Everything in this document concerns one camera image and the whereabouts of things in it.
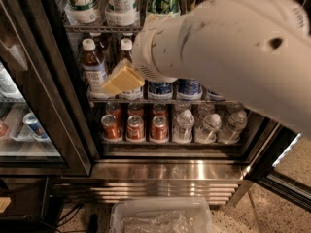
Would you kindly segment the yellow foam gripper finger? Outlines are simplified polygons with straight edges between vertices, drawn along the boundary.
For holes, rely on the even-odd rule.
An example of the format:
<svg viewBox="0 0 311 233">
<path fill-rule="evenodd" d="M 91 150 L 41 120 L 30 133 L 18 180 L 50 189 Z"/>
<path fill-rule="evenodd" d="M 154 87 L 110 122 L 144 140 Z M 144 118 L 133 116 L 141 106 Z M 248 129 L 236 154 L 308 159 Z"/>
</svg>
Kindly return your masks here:
<svg viewBox="0 0 311 233">
<path fill-rule="evenodd" d="M 145 79 L 128 59 L 121 60 L 102 84 L 102 91 L 110 95 L 131 91 L 145 85 Z"/>
<path fill-rule="evenodd" d="M 158 26 L 168 20 L 168 19 L 172 19 L 172 18 L 176 18 L 178 17 L 178 14 L 153 14 L 153 13 L 147 13 L 146 14 L 146 18 L 145 18 L 145 22 L 144 22 L 144 26 L 143 26 L 143 30 L 144 31 L 151 31 L 154 30 L 156 28 L 158 28 Z"/>
</svg>

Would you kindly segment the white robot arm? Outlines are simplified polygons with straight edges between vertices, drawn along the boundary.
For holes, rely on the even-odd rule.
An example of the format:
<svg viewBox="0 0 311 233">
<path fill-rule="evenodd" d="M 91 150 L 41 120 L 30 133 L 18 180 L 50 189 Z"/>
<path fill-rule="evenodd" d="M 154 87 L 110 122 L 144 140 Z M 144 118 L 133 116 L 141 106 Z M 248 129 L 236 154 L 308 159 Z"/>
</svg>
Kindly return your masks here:
<svg viewBox="0 0 311 233">
<path fill-rule="evenodd" d="M 294 0 L 213 0 L 178 17 L 149 15 L 132 59 L 100 87 L 195 79 L 311 138 L 310 18 Z"/>
</svg>

